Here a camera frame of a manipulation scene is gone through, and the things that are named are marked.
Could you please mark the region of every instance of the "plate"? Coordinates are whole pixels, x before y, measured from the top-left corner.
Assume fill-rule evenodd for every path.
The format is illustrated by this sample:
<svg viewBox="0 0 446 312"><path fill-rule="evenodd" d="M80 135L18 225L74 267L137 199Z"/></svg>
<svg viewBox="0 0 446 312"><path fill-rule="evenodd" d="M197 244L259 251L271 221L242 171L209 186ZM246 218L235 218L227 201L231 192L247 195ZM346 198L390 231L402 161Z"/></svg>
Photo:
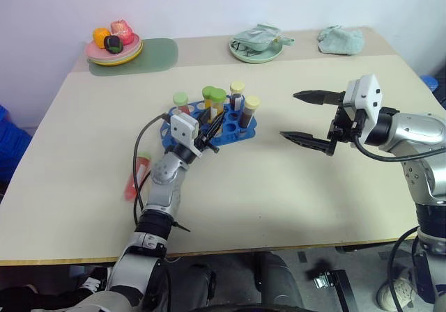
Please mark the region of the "plate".
<svg viewBox="0 0 446 312"><path fill-rule="evenodd" d="M241 42L231 40L229 50L239 60L246 63L266 63L273 60L281 54L284 46L279 42L274 42L265 51L258 52L244 46Z"/></svg>
<svg viewBox="0 0 446 312"><path fill-rule="evenodd" d="M126 55L126 56L121 56L120 58L116 58L116 59L113 59L113 60L102 60L102 59L96 59L96 58L91 58L91 57L88 57L88 60L90 60L90 61L97 61L98 63L116 63L116 62L118 62L118 61L122 61L122 60L124 60L124 59L127 59L127 58L130 58L131 56L133 56L135 53L137 53L140 49L141 49L141 46L142 46L142 40L140 40L139 41L139 44L138 44L138 46L137 46L137 48L132 52L132 53L130 53L130 54L128 54L128 55Z"/></svg>
<svg viewBox="0 0 446 312"><path fill-rule="evenodd" d="M97 61L115 61L117 59L129 56L137 51L139 42L139 36L136 33L133 33L132 44L124 45L122 52L119 52L118 54L111 54L106 49L100 49L94 41L91 41L87 46L85 46L85 55Z"/></svg>
<svg viewBox="0 0 446 312"><path fill-rule="evenodd" d="M118 61L95 61L93 59L89 59L92 63L96 63L101 66L117 66L122 65L123 63L128 63L129 61L135 59L142 51L143 44L141 44L141 47L136 51L135 54L128 56L126 58L120 59Z"/></svg>

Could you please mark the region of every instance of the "white wall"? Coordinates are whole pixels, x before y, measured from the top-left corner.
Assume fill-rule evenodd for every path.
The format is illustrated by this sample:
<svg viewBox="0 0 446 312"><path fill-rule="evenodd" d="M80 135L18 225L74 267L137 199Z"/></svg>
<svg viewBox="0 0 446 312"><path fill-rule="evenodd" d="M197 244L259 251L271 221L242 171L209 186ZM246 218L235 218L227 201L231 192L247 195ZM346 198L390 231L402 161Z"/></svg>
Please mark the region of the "white wall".
<svg viewBox="0 0 446 312"><path fill-rule="evenodd" d="M445 0L0 0L0 104L37 125L95 27L126 19L144 38L371 26L418 74L446 56Z"/></svg>

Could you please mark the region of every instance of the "pink toy fruit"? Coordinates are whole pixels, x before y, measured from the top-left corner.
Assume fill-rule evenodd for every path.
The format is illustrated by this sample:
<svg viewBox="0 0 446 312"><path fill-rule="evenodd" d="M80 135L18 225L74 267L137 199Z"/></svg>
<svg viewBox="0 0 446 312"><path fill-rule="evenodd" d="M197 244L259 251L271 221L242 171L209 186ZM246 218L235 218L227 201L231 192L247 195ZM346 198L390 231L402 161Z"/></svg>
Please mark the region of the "pink toy fruit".
<svg viewBox="0 0 446 312"><path fill-rule="evenodd" d="M123 19L119 21L112 22L111 26L111 34L118 36L124 45L132 44L133 42L133 30L129 27L127 22Z"/></svg>

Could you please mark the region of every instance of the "toy fruit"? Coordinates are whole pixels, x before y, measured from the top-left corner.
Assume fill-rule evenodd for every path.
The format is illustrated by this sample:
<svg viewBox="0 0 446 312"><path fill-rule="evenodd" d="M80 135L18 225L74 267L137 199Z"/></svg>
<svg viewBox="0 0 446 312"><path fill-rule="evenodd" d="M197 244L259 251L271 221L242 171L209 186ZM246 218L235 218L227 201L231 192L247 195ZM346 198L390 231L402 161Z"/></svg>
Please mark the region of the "toy fruit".
<svg viewBox="0 0 446 312"><path fill-rule="evenodd" d="M118 36L124 45L129 45L133 42L133 30L123 19L110 24L111 34Z"/></svg>
<svg viewBox="0 0 446 312"><path fill-rule="evenodd" d="M104 38L105 49L111 54L118 54L122 52L124 46L118 36L107 36Z"/></svg>
<svg viewBox="0 0 446 312"><path fill-rule="evenodd" d="M104 38L110 35L106 28L97 28L93 31L93 40L100 49L104 49Z"/></svg>

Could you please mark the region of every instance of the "green plate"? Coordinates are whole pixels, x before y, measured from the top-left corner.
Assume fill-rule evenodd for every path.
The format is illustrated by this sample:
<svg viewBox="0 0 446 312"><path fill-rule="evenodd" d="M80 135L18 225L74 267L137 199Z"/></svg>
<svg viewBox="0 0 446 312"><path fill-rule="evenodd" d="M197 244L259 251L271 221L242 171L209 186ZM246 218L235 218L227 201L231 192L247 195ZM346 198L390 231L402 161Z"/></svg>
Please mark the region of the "green plate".
<svg viewBox="0 0 446 312"><path fill-rule="evenodd" d="M258 52L249 49L243 44L231 40L229 49L231 53L239 60L246 63L266 63L276 58L283 50L284 46L279 42L274 42L265 51Z"/></svg>
<svg viewBox="0 0 446 312"><path fill-rule="evenodd" d="M178 46L172 39L144 39L141 53L133 60L116 66L102 66L90 62L90 72L99 77L161 72L175 66Z"/></svg>

